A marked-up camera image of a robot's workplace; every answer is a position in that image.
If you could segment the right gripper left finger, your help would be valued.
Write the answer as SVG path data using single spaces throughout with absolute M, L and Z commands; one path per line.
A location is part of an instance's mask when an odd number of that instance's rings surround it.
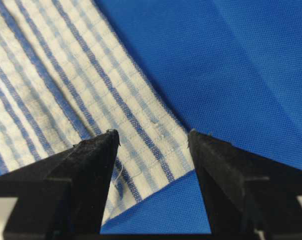
M 0 240 L 71 240 L 100 231 L 119 134 L 114 129 L 0 176 Z

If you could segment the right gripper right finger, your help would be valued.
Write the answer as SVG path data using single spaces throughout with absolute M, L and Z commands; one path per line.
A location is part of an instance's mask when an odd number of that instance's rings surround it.
M 302 170 L 188 133 L 211 238 L 302 240 Z

